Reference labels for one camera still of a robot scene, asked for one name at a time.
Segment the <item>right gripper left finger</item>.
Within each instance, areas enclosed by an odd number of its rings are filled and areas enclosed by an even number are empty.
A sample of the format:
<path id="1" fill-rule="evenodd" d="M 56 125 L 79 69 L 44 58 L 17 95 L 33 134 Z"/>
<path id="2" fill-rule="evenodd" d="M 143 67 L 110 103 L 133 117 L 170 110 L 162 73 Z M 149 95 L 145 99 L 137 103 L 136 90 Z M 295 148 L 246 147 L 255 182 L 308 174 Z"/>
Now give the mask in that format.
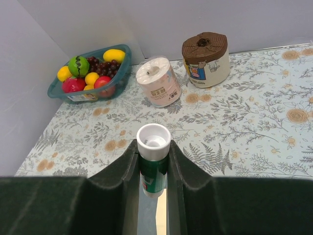
<path id="1" fill-rule="evenodd" d="M 2 177 L 3 235 L 135 235 L 139 154 L 132 141 L 109 166 L 86 177 Z"/>

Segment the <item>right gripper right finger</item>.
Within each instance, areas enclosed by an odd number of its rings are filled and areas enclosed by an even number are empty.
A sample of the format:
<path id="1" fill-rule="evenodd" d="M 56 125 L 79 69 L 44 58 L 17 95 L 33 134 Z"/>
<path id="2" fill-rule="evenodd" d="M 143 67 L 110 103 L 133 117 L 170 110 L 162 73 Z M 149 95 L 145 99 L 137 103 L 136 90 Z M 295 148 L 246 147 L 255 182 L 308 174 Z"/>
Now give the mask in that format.
<path id="1" fill-rule="evenodd" d="M 313 182 L 213 177 L 171 141 L 167 173 L 172 235 L 310 235 Z"/>

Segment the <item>grey envelope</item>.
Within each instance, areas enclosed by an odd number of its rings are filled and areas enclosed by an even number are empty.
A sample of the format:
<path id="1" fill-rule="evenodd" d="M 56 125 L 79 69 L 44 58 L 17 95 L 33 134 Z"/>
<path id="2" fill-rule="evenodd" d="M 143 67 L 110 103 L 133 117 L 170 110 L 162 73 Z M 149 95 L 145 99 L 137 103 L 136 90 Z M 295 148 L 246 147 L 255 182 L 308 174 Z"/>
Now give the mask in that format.
<path id="1" fill-rule="evenodd" d="M 138 235 L 169 235 L 167 189 L 158 198 L 150 198 L 139 190 Z"/>

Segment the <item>green white glue stick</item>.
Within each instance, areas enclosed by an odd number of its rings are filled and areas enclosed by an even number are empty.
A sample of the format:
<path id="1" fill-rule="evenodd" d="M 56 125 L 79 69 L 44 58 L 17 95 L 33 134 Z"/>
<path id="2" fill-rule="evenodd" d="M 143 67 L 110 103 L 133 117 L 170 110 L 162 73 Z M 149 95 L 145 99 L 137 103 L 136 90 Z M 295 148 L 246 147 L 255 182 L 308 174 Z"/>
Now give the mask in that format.
<path id="1" fill-rule="evenodd" d="M 158 198 L 166 185 L 171 134 L 163 125 L 150 123 L 138 130 L 136 141 L 144 194 Z"/>

